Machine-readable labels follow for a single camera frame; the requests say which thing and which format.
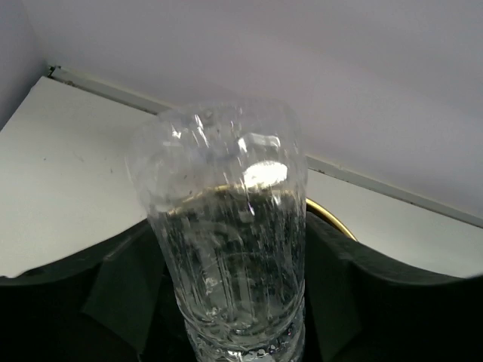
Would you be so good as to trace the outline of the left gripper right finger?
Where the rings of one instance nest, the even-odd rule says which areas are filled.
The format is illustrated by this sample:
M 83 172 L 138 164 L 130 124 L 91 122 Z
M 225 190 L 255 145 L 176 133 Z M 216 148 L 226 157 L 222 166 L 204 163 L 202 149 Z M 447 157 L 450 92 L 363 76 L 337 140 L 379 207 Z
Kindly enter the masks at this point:
M 323 361 L 480 361 L 482 279 L 404 264 L 306 216 L 309 333 Z

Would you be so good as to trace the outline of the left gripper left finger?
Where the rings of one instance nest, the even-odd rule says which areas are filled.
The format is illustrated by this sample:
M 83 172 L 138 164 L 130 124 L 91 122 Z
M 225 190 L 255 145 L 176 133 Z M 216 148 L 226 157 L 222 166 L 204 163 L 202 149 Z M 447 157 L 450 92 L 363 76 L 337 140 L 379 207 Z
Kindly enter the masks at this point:
M 188 358 L 174 288 L 147 222 L 1 279 L 3 361 Z

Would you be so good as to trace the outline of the clear bottle white blue cap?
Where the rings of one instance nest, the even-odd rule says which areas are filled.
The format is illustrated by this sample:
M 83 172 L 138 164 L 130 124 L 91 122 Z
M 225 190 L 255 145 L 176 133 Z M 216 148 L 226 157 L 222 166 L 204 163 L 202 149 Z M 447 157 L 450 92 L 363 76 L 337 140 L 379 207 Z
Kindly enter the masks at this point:
M 172 110 L 188 115 L 224 103 L 242 109 L 230 122 L 237 131 L 249 131 L 236 124 L 249 121 L 259 132 L 272 128 L 278 137 L 295 132 L 298 143 L 284 149 L 286 162 L 274 176 L 275 186 L 252 189 L 243 183 L 248 177 L 243 163 L 253 162 L 260 150 L 243 161 L 221 161 L 198 171 L 192 159 L 175 164 L 163 149 L 150 162 L 143 184 L 128 176 L 158 239 L 196 358 L 298 361 L 306 332 L 308 177 L 300 124 L 294 111 L 277 100 L 206 102 Z M 127 170 L 141 127 L 129 145 Z M 238 185 L 240 195 L 215 194 L 167 214 L 182 199 L 221 185 Z

